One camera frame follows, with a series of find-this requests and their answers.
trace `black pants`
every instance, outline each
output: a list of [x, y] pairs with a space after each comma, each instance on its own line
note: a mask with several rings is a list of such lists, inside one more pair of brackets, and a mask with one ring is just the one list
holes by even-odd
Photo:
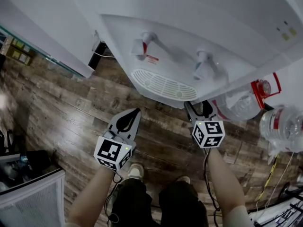
[[[141, 181], [127, 179], [121, 184], [113, 205], [112, 218], [114, 221], [117, 221], [117, 216], [119, 218], [114, 226], [158, 226], [152, 220], [151, 202], [152, 198], [146, 193], [146, 187]], [[162, 226], [208, 226], [205, 206], [199, 201], [194, 187], [186, 182], [175, 182], [160, 192], [159, 204], [162, 209]]]

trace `dark wood floor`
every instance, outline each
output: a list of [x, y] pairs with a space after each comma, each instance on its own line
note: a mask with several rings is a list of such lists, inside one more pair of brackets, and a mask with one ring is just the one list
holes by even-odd
[[[65, 170], [65, 215], [99, 167], [92, 156], [98, 135], [113, 115], [135, 107], [141, 108], [142, 120], [131, 161], [145, 167], [153, 217], [161, 217], [159, 191], [180, 175], [191, 178], [200, 200], [213, 213], [203, 179], [204, 155], [191, 139], [185, 112], [141, 96], [115, 59], [102, 58], [91, 78], [84, 79], [40, 57], [29, 67], [7, 58], [0, 73], [0, 93], [8, 99], [7, 108], [0, 110], [0, 129], [21, 132], [28, 149], [47, 150]], [[238, 124], [224, 123], [227, 135], [219, 148], [243, 186], [249, 210], [255, 208], [271, 169], [268, 142], [258, 131], [260, 116]], [[289, 158], [289, 154], [280, 155], [259, 206], [269, 198]], [[301, 155], [295, 154], [273, 202], [284, 183], [296, 180], [302, 163]], [[96, 226], [106, 226], [104, 212]]]

